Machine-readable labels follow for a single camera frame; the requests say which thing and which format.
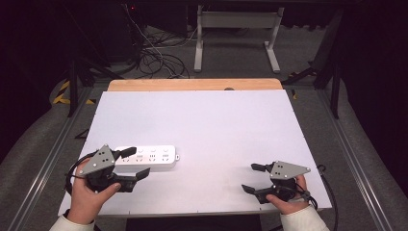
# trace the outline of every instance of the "power outlet socket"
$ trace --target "power outlet socket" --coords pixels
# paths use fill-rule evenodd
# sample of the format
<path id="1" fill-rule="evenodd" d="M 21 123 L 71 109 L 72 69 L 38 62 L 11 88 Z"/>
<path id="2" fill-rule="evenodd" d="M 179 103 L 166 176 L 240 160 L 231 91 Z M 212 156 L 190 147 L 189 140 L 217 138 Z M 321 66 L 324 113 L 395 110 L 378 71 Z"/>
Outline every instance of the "power outlet socket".
<path id="1" fill-rule="evenodd" d="M 130 146 L 120 146 L 123 150 Z M 136 146 L 136 153 L 130 157 L 117 159 L 115 169 L 119 172 L 136 172 L 150 167 L 151 171 L 167 170 L 176 165 L 180 156 L 173 145 Z"/>

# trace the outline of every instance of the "white tabletop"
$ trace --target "white tabletop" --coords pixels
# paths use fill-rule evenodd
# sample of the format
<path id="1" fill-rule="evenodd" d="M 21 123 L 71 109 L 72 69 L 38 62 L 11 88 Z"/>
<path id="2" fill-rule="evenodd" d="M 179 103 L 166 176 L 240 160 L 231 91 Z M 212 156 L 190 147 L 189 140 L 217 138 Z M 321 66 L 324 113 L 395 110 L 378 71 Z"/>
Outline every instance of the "white tabletop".
<path id="1" fill-rule="evenodd" d="M 105 143 L 112 149 L 174 145 L 180 161 L 170 171 L 150 172 L 133 192 L 115 194 L 101 216 L 275 211 L 242 190 L 242 184 L 256 190 L 270 187 L 268 174 L 250 165 L 274 161 L 310 167 L 308 190 L 320 208 L 331 208 L 284 90 L 104 92 L 81 157 Z M 69 204 L 66 194 L 59 214 Z"/>

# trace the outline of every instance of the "hand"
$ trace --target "hand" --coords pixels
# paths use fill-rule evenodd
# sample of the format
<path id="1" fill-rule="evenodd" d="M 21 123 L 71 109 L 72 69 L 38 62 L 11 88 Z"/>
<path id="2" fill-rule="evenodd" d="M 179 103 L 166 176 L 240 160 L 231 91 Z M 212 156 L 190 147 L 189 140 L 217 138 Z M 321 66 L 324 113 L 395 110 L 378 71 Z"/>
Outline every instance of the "hand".
<path id="1" fill-rule="evenodd" d="M 76 169 L 75 175 L 89 161 L 86 159 Z M 67 219 L 77 224 L 90 224 L 99 214 L 102 205 L 120 189 L 119 183 L 114 183 L 106 190 L 95 193 L 87 186 L 87 179 L 75 178 L 72 187 L 71 208 Z"/>
<path id="2" fill-rule="evenodd" d="M 295 177 L 295 179 L 296 179 L 297 185 L 301 187 L 301 189 L 299 187 L 297 187 L 297 189 L 299 191 L 303 191 L 303 190 L 307 191 L 305 177 L 303 175 L 298 175 Z M 299 197 L 301 196 L 299 193 L 297 193 L 295 198 L 299 198 Z M 307 201 L 285 202 L 279 199 L 277 196 L 272 195 L 272 194 L 267 195 L 267 200 L 270 203 L 272 203 L 276 208 L 278 208 L 283 215 L 289 215 L 289 214 L 295 213 L 309 206 L 309 202 Z"/>

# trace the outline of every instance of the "metal frame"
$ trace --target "metal frame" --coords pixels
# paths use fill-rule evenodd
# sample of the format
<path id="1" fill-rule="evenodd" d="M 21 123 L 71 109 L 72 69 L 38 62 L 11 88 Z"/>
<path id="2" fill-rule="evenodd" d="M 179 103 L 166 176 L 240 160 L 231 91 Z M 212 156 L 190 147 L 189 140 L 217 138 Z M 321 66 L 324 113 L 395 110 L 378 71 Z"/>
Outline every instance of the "metal frame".
<path id="1" fill-rule="evenodd" d="M 265 41 L 270 65 L 274 73 L 280 73 L 273 45 L 276 41 L 284 8 L 279 8 L 277 13 L 230 13 L 230 12 L 202 12 L 202 6 L 197 11 L 197 44 L 195 47 L 194 71 L 200 72 L 202 66 L 203 28 L 272 28 L 269 41 Z"/>

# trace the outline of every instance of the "sleeve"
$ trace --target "sleeve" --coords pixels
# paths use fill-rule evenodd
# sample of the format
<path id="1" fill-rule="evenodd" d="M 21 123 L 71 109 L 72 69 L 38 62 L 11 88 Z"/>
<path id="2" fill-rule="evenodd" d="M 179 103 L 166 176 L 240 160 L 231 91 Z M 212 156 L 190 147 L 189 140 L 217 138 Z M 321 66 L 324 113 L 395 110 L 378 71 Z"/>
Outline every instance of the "sleeve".
<path id="1" fill-rule="evenodd" d="M 296 213 L 281 215 L 282 226 L 285 231 L 328 231 L 326 224 L 312 206 L 308 206 Z"/>
<path id="2" fill-rule="evenodd" d="M 51 227 L 50 231 L 93 231 L 94 225 L 95 221 L 87 225 L 77 224 L 68 220 L 64 216 L 60 216 Z"/>

